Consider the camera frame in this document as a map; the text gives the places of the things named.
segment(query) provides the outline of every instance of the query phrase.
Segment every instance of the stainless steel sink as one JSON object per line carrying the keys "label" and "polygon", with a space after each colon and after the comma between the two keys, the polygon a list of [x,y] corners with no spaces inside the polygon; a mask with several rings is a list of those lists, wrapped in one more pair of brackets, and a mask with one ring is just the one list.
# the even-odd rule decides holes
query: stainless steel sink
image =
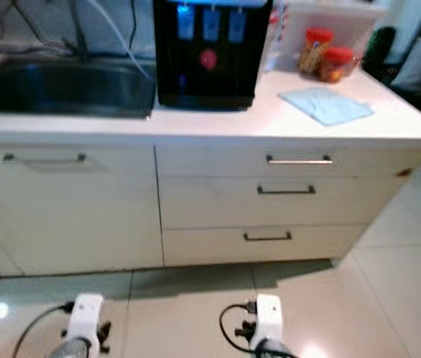
{"label": "stainless steel sink", "polygon": [[122,62],[8,60],[0,65],[0,112],[146,119],[154,96],[155,83]]}

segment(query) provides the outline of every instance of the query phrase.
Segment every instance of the metal handle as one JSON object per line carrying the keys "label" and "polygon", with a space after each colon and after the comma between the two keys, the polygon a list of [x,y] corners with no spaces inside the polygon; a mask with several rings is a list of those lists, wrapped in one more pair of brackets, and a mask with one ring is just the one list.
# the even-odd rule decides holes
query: metal handle
{"label": "metal handle", "polygon": [[256,191],[259,195],[278,195],[278,194],[316,194],[316,189],[312,185],[308,185],[308,190],[263,190],[261,185],[258,185]]}
{"label": "metal handle", "polygon": [[21,159],[12,153],[6,153],[3,156],[3,162],[17,162],[28,165],[45,165],[45,164],[73,164],[83,163],[86,160],[85,154],[78,154],[75,159]]}
{"label": "metal handle", "polygon": [[281,236],[281,237],[249,237],[247,233],[243,234],[243,238],[245,239],[245,241],[274,241],[274,240],[291,240],[293,239],[291,237],[291,233],[289,231],[287,231],[285,233],[285,236]]}
{"label": "metal handle", "polygon": [[276,165],[293,165],[293,164],[303,164],[303,165],[324,165],[330,166],[334,162],[329,155],[323,155],[322,160],[277,160],[273,159],[273,155],[267,155],[267,163],[268,164],[276,164]]}

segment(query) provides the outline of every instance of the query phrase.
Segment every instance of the light blue cloth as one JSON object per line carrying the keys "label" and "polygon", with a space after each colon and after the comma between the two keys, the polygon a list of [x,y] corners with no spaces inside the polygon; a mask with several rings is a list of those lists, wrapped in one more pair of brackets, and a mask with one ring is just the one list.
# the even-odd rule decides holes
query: light blue cloth
{"label": "light blue cloth", "polygon": [[374,114],[367,105],[338,95],[325,87],[284,92],[278,96],[322,125],[337,125]]}

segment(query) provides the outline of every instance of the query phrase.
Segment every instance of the red lid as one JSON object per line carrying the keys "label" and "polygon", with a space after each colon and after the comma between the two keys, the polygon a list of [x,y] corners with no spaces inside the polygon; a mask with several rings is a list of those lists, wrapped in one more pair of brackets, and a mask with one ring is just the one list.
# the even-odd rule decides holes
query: red lid
{"label": "red lid", "polygon": [[346,47],[330,47],[324,52],[324,58],[336,63],[346,63],[352,60],[352,49]]}
{"label": "red lid", "polygon": [[276,24],[279,21],[278,10],[272,10],[270,14],[270,24]]}
{"label": "red lid", "polygon": [[333,33],[328,28],[307,28],[306,39],[309,41],[327,43],[332,40]]}

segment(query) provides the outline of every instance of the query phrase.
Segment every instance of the tiled floor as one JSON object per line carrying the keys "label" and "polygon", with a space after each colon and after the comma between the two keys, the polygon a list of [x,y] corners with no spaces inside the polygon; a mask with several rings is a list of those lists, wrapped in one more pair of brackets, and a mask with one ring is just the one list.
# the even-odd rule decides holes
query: tiled floor
{"label": "tiled floor", "polygon": [[[301,358],[420,358],[421,169],[337,268],[323,260],[1,280],[0,358],[34,316],[82,291],[110,299],[111,358],[245,357],[224,341],[218,314],[258,292],[282,299],[285,342]],[[45,356],[66,322],[60,313],[43,320],[19,357]]]}

